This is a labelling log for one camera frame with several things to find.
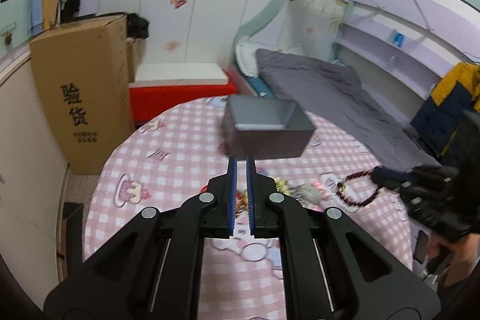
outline white pillow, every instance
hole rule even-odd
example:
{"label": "white pillow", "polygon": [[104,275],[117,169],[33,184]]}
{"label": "white pillow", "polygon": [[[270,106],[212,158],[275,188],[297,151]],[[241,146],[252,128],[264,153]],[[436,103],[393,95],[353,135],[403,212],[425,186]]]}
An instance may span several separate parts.
{"label": "white pillow", "polygon": [[[278,49],[271,48],[266,44],[257,43],[256,41],[250,41],[247,37],[242,37],[235,47],[235,57],[237,58],[237,64],[240,70],[245,76],[258,76],[258,65],[256,52],[257,49],[268,49],[269,51],[278,51]],[[285,51],[291,55],[305,56],[303,48],[300,44],[297,44],[293,48]]]}

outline open gray box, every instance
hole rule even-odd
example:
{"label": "open gray box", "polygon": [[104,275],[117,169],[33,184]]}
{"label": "open gray box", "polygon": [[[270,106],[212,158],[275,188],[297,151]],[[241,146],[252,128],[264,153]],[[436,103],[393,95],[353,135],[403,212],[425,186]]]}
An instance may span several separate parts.
{"label": "open gray box", "polygon": [[237,159],[297,158],[315,131],[293,100],[230,95],[226,105],[222,132]]}

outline black printed character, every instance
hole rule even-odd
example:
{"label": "black printed character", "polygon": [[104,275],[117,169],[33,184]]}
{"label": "black printed character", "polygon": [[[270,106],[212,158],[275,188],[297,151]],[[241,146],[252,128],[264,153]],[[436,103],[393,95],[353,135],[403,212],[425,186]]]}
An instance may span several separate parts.
{"label": "black printed character", "polygon": [[80,89],[77,88],[73,83],[69,85],[60,86],[63,93],[63,100],[69,105],[73,103],[80,103]]}
{"label": "black printed character", "polygon": [[71,115],[71,118],[73,118],[73,124],[75,126],[77,125],[80,125],[80,124],[84,124],[84,125],[88,125],[88,122],[87,120],[85,119],[85,116],[86,116],[86,111],[83,110],[82,107],[73,107],[72,109],[70,109],[70,113]]}

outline tablecloth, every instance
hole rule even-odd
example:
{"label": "tablecloth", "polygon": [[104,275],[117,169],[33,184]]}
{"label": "tablecloth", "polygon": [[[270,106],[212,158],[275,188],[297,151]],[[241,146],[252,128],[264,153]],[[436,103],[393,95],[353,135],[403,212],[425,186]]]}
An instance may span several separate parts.
{"label": "tablecloth", "polygon": [[[220,131],[224,107],[225,97],[180,104],[139,128],[112,153],[90,205],[85,258],[143,208],[177,208],[198,194],[211,177],[227,171]],[[258,172],[299,185],[327,177],[344,178],[378,165],[351,135],[320,116],[308,116],[316,131],[303,155],[259,160]],[[238,164],[237,189],[242,190],[246,188],[245,162]],[[364,178],[351,182],[348,193],[360,200],[374,190],[373,183]],[[409,223],[397,195],[381,191],[372,204],[356,211],[337,196],[320,207],[329,206],[354,211],[349,216],[411,269]],[[198,319],[285,318],[278,240],[253,239],[244,212],[235,221],[232,238],[205,241]]]}

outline gray bedding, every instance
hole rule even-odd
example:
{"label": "gray bedding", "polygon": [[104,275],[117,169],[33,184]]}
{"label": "gray bedding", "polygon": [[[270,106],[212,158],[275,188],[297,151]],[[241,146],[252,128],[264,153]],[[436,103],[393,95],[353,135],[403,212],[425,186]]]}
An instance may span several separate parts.
{"label": "gray bedding", "polygon": [[400,171],[438,164],[362,90],[351,68],[266,49],[257,50],[256,56],[260,76],[277,98],[295,100],[303,109],[344,129],[381,164]]}

